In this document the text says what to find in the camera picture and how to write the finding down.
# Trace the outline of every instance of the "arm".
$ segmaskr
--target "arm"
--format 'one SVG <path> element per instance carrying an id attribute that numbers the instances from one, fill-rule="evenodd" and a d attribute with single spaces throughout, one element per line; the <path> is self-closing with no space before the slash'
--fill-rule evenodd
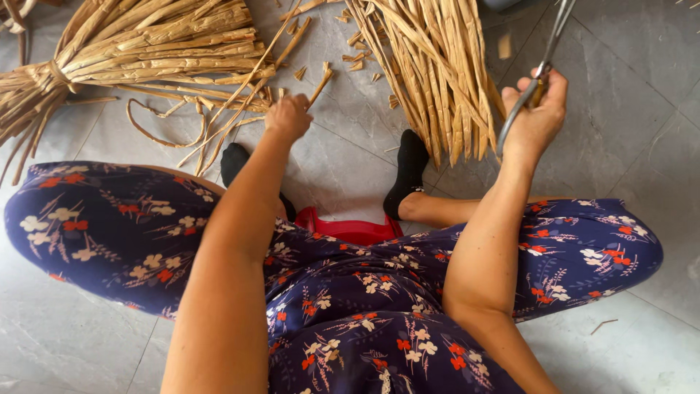
<path id="1" fill-rule="evenodd" d="M 185 289 L 161 393 L 266 393 L 265 251 L 290 148 L 313 119 L 304 95 L 265 117 L 248 163 L 211 214 Z"/>
<path id="2" fill-rule="evenodd" d="M 521 90 L 529 83 L 518 82 Z M 445 312 L 469 332 L 527 393 L 559 393 L 512 320 L 518 233 L 533 174 L 561 128 L 568 82 L 556 71 L 540 107 L 524 109 L 508 135 L 503 166 L 461 234 L 444 282 Z M 520 93 L 503 90 L 510 110 Z"/>

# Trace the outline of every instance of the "hand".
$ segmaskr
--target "hand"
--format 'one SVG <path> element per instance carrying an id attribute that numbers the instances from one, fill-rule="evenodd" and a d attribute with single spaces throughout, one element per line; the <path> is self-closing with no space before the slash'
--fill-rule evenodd
<path id="1" fill-rule="evenodd" d="M 503 89 L 503 104 L 506 113 L 515 106 L 521 92 L 527 89 L 530 78 L 521 78 L 518 89 Z M 543 95 L 540 106 L 535 109 L 523 107 L 510 128 L 503 146 L 503 163 L 527 166 L 533 172 L 540 157 L 564 124 L 566 115 L 566 91 L 568 81 L 558 71 L 549 73 L 549 89 Z"/>
<path id="2" fill-rule="evenodd" d="M 307 114 L 309 99 L 306 95 L 288 96 L 267 110 L 265 132 L 290 143 L 304 137 L 314 117 Z"/>

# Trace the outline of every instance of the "dress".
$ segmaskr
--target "dress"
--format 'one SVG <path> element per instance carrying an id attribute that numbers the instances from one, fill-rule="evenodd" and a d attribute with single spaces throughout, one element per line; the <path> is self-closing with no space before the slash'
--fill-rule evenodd
<path id="1" fill-rule="evenodd" d="M 6 229 L 51 277 L 176 319 L 218 199 L 197 182 L 148 168 L 45 163 L 30 167 L 8 202 Z M 269 391 L 521 393 L 442 312 L 463 227 L 362 246 L 278 219 L 262 262 Z M 634 286 L 663 259 L 651 230 L 613 199 L 529 205 L 519 249 L 516 322 Z"/>

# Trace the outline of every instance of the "grey tile floor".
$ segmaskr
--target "grey tile floor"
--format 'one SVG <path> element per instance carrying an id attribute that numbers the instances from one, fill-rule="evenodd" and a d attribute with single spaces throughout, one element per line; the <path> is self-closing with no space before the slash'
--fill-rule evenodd
<path id="1" fill-rule="evenodd" d="M 249 1 L 256 26 L 269 42 L 282 9 L 272 0 Z M 80 5 L 39 4 L 31 61 L 50 59 L 63 27 Z M 566 393 L 696 393 L 700 381 L 700 11 L 672 0 L 579 1 L 554 62 L 570 79 L 569 113 L 542 160 L 533 192 L 588 198 L 614 197 L 654 229 L 666 261 L 657 275 L 595 304 L 522 323 L 518 327 Z M 290 67 L 273 86 L 310 93 L 321 63 L 337 70 L 313 109 L 316 120 L 293 148 L 283 191 L 297 207 L 316 205 L 332 219 L 380 221 L 381 201 L 396 175 L 396 151 L 407 127 L 386 103 L 389 87 L 370 83 L 378 64 L 349 73 L 340 62 L 356 29 L 333 18 L 343 4 L 308 13 L 315 18 Z M 500 87 L 512 85 L 539 62 L 553 21 L 543 1 L 517 18 L 484 18 L 489 67 Z M 514 57 L 499 60 L 495 42 L 513 36 Z M 15 37 L 0 36 L 0 71 L 17 64 Z M 291 73 L 302 65 L 302 81 Z M 86 96 L 109 89 L 85 89 Z M 62 108 L 34 162 L 102 160 L 172 167 L 186 150 L 143 138 L 126 121 L 125 99 Z M 173 103 L 147 98 L 159 109 Z M 166 121 L 136 117 L 149 130 L 187 141 L 198 130 L 192 109 Z M 259 123 L 234 139 L 253 148 Z M 0 149 L 0 162 L 14 141 Z M 492 158 L 426 170 L 435 196 L 479 198 L 496 178 Z M 218 179 L 218 168 L 207 175 Z M 13 188 L 0 189 L 4 206 Z M 402 224 L 407 233 L 420 224 Z M 172 323 L 101 300 L 47 278 L 0 236 L 0 393 L 157 393 Z M 618 319 L 590 332 L 602 321 Z"/>

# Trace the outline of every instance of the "black sock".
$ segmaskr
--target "black sock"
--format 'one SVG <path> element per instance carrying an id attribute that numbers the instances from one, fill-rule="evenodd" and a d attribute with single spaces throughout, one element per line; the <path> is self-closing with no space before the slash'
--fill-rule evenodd
<path id="1" fill-rule="evenodd" d="M 221 155 L 221 180 L 224 186 L 228 186 L 233 182 L 236 175 L 241 172 L 243 166 L 251 157 L 241 144 L 231 142 Z M 280 192 L 279 199 L 284 204 L 284 209 L 287 212 L 287 220 L 294 222 L 297 217 L 297 211 L 294 205 Z"/>
<path id="2" fill-rule="evenodd" d="M 426 169 L 429 158 L 421 138 L 413 130 L 404 131 L 401 136 L 401 148 L 398 150 L 396 183 L 384 199 L 384 212 L 390 218 L 401 220 L 398 216 L 401 201 L 415 191 L 424 191 L 423 170 Z"/>

